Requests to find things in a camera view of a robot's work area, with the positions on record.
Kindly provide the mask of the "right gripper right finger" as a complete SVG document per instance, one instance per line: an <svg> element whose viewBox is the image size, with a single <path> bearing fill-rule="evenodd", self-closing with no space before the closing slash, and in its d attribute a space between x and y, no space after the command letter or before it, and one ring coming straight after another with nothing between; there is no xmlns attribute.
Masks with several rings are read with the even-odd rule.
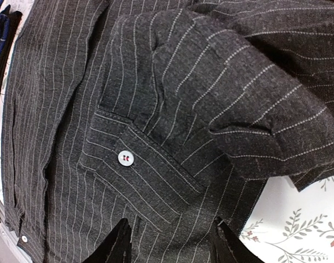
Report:
<svg viewBox="0 0 334 263"><path fill-rule="evenodd" d="M222 218L214 218L210 230L212 263L263 263L227 226Z"/></svg>

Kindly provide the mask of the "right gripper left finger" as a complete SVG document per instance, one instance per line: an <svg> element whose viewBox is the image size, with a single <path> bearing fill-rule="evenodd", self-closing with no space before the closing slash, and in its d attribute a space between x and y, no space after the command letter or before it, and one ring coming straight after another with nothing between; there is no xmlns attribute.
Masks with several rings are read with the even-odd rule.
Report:
<svg viewBox="0 0 334 263"><path fill-rule="evenodd" d="M131 234L132 229L128 220L121 219L83 263L131 263Z"/></svg>

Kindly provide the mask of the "black pinstriped long sleeve shirt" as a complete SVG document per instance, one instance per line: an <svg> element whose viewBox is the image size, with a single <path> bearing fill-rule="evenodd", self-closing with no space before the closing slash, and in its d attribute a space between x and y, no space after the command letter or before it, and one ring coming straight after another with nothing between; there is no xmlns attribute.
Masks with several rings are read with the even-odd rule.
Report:
<svg viewBox="0 0 334 263"><path fill-rule="evenodd" d="M126 218L132 262L211 262L270 178L334 175L334 1L35 1L2 121L5 224L83 262Z"/></svg>

